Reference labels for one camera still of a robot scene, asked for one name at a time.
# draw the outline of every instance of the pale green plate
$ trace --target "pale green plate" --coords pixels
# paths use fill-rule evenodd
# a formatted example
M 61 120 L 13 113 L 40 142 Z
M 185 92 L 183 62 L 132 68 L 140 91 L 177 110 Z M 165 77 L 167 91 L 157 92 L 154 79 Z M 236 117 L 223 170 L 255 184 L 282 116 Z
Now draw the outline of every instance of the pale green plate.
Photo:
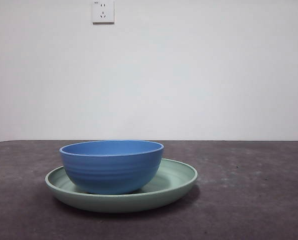
M 155 177 L 129 194 L 85 193 L 69 180 L 63 166 L 49 172 L 45 182 L 58 200 L 72 207 L 100 213 L 130 213 L 159 208 L 180 199 L 193 187 L 197 176 L 192 166 L 163 158 Z

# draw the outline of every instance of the green plate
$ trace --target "green plate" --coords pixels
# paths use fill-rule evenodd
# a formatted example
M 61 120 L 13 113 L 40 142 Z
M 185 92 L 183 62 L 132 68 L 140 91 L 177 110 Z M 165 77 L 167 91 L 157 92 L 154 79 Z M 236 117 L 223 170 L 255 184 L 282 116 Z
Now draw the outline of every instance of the green plate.
M 197 176 L 192 166 L 163 158 L 155 177 L 129 194 L 83 192 L 70 181 L 63 166 L 49 172 L 45 182 L 58 200 L 72 207 L 100 213 L 130 213 L 159 208 L 180 199 L 193 187 Z

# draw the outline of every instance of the ribbed bowl exterior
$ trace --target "ribbed bowl exterior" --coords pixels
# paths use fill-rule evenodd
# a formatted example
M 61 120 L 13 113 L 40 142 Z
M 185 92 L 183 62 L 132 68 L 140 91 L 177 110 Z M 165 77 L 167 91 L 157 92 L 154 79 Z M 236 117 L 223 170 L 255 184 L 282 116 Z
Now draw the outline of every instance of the ribbed bowl exterior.
M 147 184 L 157 173 L 163 149 L 124 156 L 60 154 L 66 174 L 79 188 L 87 193 L 117 195 Z

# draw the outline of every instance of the bowl rim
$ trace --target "bowl rim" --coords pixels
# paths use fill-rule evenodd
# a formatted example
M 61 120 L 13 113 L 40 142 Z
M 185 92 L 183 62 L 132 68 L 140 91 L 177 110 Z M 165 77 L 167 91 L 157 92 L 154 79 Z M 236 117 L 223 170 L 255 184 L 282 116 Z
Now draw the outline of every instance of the bowl rim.
M 126 153 L 126 154 L 79 154 L 79 153 L 72 153 L 72 152 L 67 152 L 64 151 L 64 148 L 69 147 L 69 146 L 74 146 L 74 145 L 80 145 L 80 144 L 86 144 L 86 143 L 99 143 L 99 142 L 146 142 L 146 143 L 154 143 L 160 145 L 158 149 L 150 150 L 150 151 L 142 151 L 142 152 L 135 152 L 135 153 Z M 149 153 L 154 153 L 158 152 L 160 150 L 163 150 L 165 147 L 159 142 L 156 141 L 147 141 L 147 140 L 96 140 L 96 141 L 83 141 L 83 142 L 78 142 L 78 143 L 73 143 L 73 144 L 68 144 L 65 146 L 62 146 L 59 149 L 59 152 L 61 154 L 69 155 L 69 156 L 80 156 L 80 157 L 122 157 L 122 156 L 134 156 L 134 155 L 141 155 L 141 154 L 149 154 Z

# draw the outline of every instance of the bowl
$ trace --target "bowl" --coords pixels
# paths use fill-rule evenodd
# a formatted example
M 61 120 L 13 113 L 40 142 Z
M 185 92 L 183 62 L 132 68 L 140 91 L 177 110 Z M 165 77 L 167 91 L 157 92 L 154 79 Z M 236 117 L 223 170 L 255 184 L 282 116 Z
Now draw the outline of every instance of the bowl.
M 60 148 L 69 179 L 91 194 L 133 192 L 157 173 L 164 146 L 144 140 L 104 140 L 70 144 Z

